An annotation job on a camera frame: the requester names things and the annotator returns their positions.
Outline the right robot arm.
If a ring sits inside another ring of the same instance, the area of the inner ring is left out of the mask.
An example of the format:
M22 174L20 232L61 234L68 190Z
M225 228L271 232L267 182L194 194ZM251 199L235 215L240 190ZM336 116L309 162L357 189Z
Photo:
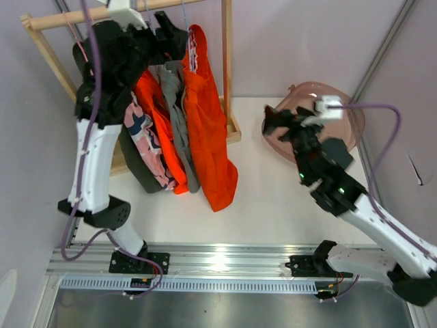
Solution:
M299 171L300 183L316 184L310 193L315 203L334 217L358 228L382 248L382 254L368 254L334 241L322 241L311 256L311 268L286 263L304 277L335 277L340 273L364 276L390 286L413 305L425 307L436 299L436 246L429 244L379 207L369 191L347 173L353 157L344 141L329 137L319 140L322 116L299 107L264 107L263 135L278 128L278 140L289 143Z

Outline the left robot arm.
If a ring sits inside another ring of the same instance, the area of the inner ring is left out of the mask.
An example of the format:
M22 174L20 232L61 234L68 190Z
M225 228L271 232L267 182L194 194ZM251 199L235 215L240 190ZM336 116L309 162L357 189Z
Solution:
M152 29L142 15L87 22L88 37L77 45L83 57L76 63L83 82L76 92L74 116L78 149L74 180L67 198L57 208L69 216L83 218L106 233L124 265L133 273L143 272L148 256L141 252L145 241L128 223L131 206L109 193L111 162L132 91L150 67L182 59L187 31L176 27L164 11L154 14L158 28Z

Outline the grey shorts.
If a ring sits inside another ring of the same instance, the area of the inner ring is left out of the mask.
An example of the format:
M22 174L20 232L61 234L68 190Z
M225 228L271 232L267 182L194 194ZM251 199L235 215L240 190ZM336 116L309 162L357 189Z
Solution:
M156 72L167 111L169 112L173 144L187 177L188 190L190 193L196 193L200 189L201 184L191 154L186 114L182 104L185 97L185 86L182 80L182 62L168 61L158 66Z

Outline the orange shorts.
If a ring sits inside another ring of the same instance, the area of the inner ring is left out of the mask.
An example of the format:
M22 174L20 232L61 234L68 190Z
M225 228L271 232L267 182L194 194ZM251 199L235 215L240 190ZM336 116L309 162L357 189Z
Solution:
M183 106L195 170L211 209L218 212L234 200L238 170L227 154L227 118L208 59L208 41L199 25L192 24L191 29L198 66L196 73L190 71L187 50L182 61Z
M176 195L188 192L188 180L184 166L173 144L173 132L167 105L158 81L149 70L145 70L133 89L143 112L149 115L163 151L165 163L175 178Z

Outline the blue wire hanger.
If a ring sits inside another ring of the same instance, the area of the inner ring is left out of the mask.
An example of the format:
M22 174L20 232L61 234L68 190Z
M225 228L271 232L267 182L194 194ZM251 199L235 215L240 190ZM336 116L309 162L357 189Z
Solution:
M191 29L191 26L189 24L188 21L188 16L186 14L186 6L185 6L185 0L181 0L181 4L182 4L182 12L184 15L184 24L186 27L186 31L188 34L188 64L189 64L189 69L192 73L196 73L197 72L197 53L196 53L196 42L195 42L195 35Z
M144 6L145 6L145 11L147 13L147 18L148 18L148 21L146 22L146 24L147 24L148 28L151 30L152 34L154 36L156 36L156 28L155 28L154 23L153 23L152 12L150 10L150 7L149 7L147 1L144 1Z

